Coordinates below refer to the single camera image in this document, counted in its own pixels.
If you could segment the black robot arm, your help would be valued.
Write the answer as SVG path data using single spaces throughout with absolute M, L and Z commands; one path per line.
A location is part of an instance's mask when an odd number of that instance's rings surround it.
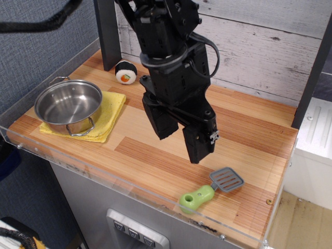
M 215 148 L 216 115 L 205 97 L 214 73 L 209 71 L 207 46 L 213 43 L 197 34 L 202 22 L 193 1 L 118 1 L 141 48 L 141 64 L 148 75 L 144 110 L 160 139 L 183 126 L 192 163 L 200 162 Z

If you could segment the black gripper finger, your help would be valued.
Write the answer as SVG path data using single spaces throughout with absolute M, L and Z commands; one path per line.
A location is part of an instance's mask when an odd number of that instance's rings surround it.
M 153 130 L 160 140 L 178 130 L 178 122 L 164 110 L 152 93 L 145 92 L 142 102 Z
M 203 158 L 214 152 L 215 144 L 211 143 L 211 132 L 206 132 L 191 124 L 183 129 L 183 134 L 191 163 L 198 164 Z

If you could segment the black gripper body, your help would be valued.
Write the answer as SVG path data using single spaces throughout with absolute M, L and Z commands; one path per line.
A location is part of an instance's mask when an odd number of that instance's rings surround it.
M 140 83 L 152 93 L 164 110 L 184 127 L 195 125 L 211 132 L 212 144 L 219 138 L 216 114 L 205 97 L 212 74 L 205 44 L 191 41 L 166 58 L 140 56 L 149 75 Z

